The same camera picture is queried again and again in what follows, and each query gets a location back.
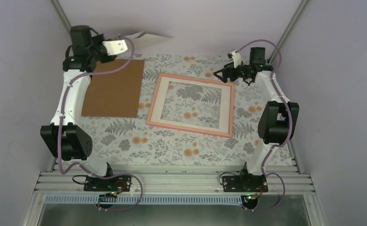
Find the sunset photo print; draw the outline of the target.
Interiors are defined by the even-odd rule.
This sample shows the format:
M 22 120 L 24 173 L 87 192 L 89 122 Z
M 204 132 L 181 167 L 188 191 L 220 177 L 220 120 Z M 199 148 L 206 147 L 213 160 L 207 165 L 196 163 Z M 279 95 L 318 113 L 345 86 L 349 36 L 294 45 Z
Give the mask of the sunset photo print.
M 147 48 L 150 46 L 164 43 L 171 39 L 171 37 L 151 34 L 145 31 L 127 35 L 126 37 L 129 38 L 133 42 L 136 49 Z

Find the brown cardboard backing board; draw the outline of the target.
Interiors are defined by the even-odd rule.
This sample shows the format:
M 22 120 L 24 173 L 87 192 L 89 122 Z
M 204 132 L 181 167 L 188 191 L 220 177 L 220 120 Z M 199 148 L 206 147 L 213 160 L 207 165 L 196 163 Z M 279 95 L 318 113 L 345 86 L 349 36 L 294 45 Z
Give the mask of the brown cardboard backing board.
M 144 66 L 144 60 L 131 60 L 118 72 L 92 76 L 82 116 L 137 117 Z

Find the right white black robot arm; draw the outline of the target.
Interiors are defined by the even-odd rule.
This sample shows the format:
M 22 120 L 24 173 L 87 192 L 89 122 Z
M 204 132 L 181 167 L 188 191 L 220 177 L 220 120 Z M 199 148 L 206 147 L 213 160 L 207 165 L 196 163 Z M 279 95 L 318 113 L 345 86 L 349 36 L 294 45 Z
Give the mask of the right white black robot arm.
M 223 82 L 241 78 L 261 89 L 266 102 L 258 122 L 260 143 L 253 158 L 246 162 L 238 175 L 223 176 L 226 192 L 266 191 L 265 167 L 276 148 L 284 146 L 292 137 L 299 113 L 299 105 L 290 101 L 280 88 L 273 66 L 265 59 L 265 48 L 250 50 L 249 64 L 245 65 L 238 50 L 228 53 L 231 63 L 214 73 Z

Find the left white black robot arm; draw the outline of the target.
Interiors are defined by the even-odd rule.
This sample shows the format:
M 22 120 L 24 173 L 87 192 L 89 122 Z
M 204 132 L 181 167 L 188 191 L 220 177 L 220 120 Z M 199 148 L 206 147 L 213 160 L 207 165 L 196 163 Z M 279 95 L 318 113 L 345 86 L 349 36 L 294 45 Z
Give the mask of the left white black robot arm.
M 63 61 L 63 88 L 57 110 L 40 135 L 57 159 L 59 171 L 66 174 L 73 166 L 87 173 L 86 184 L 95 184 L 107 191 L 114 186 L 109 163 L 91 156 L 93 141 L 80 124 L 82 107 L 92 73 L 99 60 L 112 60 L 103 43 L 105 38 L 87 25 L 70 29 L 72 44 Z

